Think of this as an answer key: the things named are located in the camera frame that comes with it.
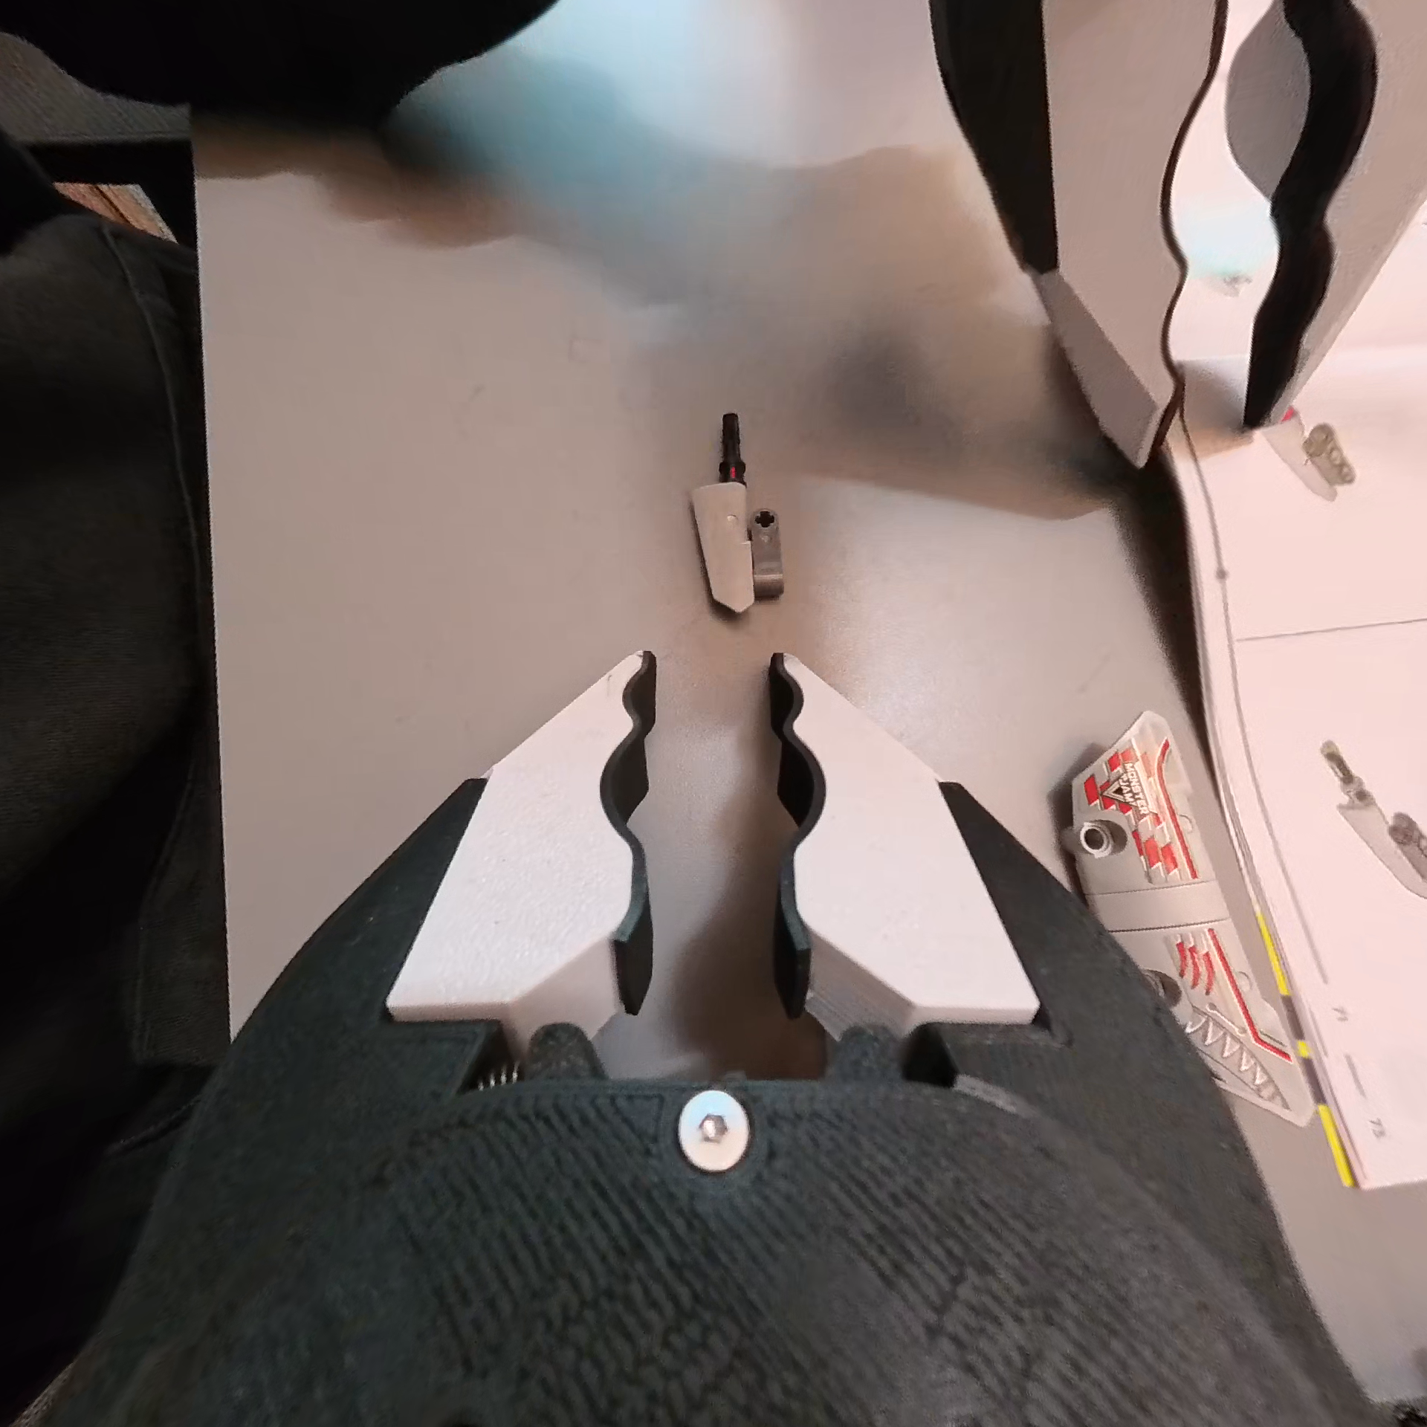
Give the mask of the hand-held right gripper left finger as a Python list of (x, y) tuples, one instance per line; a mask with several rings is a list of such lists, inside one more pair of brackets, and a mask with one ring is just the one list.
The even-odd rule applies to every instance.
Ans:
[(514, 1049), (638, 1015), (655, 967), (648, 855), (656, 658), (629, 655), (480, 782), (386, 1012), (397, 1024), (499, 1024)]

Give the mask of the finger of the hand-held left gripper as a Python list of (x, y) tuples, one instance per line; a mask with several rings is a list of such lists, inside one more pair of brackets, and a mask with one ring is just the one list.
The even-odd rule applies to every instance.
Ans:
[(1268, 4), (1231, 65), (1227, 147), (1268, 203), (1277, 240), (1248, 358), (1249, 431), (1288, 415), (1361, 298), (1382, 244), (1370, 191), (1387, 93), (1368, 4)]
[(1057, 261), (1035, 279), (1112, 446), (1137, 470), (1181, 397), (1170, 329), (1188, 264), (1171, 188), (1220, 69), (1227, 4), (1042, 8)]

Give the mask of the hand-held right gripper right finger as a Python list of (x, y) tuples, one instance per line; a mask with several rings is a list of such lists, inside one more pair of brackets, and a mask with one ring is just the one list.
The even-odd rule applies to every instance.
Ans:
[(794, 655), (770, 663), (779, 866), (774, 973), (789, 1018), (842, 1041), (1042, 1012), (937, 774)]

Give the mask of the white toy brick assembly with pin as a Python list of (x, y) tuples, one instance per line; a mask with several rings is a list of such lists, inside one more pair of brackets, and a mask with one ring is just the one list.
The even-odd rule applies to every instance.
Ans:
[(775, 510), (750, 495), (738, 414), (723, 415), (719, 446), (719, 480), (694, 490), (690, 510), (713, 604), (745, 616), (787, 594), (782, 526)]

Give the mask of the person's left forearm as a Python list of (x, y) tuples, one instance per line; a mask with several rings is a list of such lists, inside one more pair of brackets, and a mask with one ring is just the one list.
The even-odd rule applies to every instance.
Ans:
[(223, 118), (376, 127), (551, 3), (4, 3), (6, 35), (101, 94)]

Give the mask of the grey desk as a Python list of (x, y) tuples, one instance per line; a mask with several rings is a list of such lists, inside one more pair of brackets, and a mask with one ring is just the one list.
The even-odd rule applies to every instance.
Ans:
[[(196, 154), (235, 1030), (463, 781), (650, 651), (655, 973), (595, 1037), (616, 1078), (825, 1068), (774, 973), (774, 655), (1056, 881), (1071, 781), (1164, 718), (1297, 1051), (1210, 760), (1171, 330), (1181, 397), (1137, 470), (1012, 252), (928, 4), (558, 4), (381, 142), (203, 121)], [(787, 572), (745, 616), (690, 510), (726, 414)], [(1355, 1375), (1419, 1399), (1424, 1183), (1346, 1183), (1311, 1090), (1314, 1131), (1226, 1100)]]

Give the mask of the grey printed toy car body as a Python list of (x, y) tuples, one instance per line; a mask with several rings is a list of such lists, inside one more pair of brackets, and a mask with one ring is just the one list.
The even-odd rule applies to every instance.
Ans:
[(1083, 894), (1229, 1095), (1307, 1127), (1305, 1063), (1214, 869), (1171, 726), (1146, 711), (1069, 784)]

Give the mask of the open instruction booklet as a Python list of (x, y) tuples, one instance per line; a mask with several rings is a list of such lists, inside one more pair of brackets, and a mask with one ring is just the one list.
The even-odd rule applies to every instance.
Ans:
[(1227, 55), (1171, 184), (1190, 268), (1168, 465), (1210, 760), (1341, 1175), (1424, 1185), (1424, 4), (1368, 4), (1389, 69), (1382, 244), (1288, 415), (1244, 427), (1270, 206), (1227, 147)]

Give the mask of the person's dark clothing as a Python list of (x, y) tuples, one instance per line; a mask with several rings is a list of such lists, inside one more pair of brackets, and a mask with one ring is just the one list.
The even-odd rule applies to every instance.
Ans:
[(4, 135), (4, 1424), (103, 1321), (230, 1032), (200, 264)]

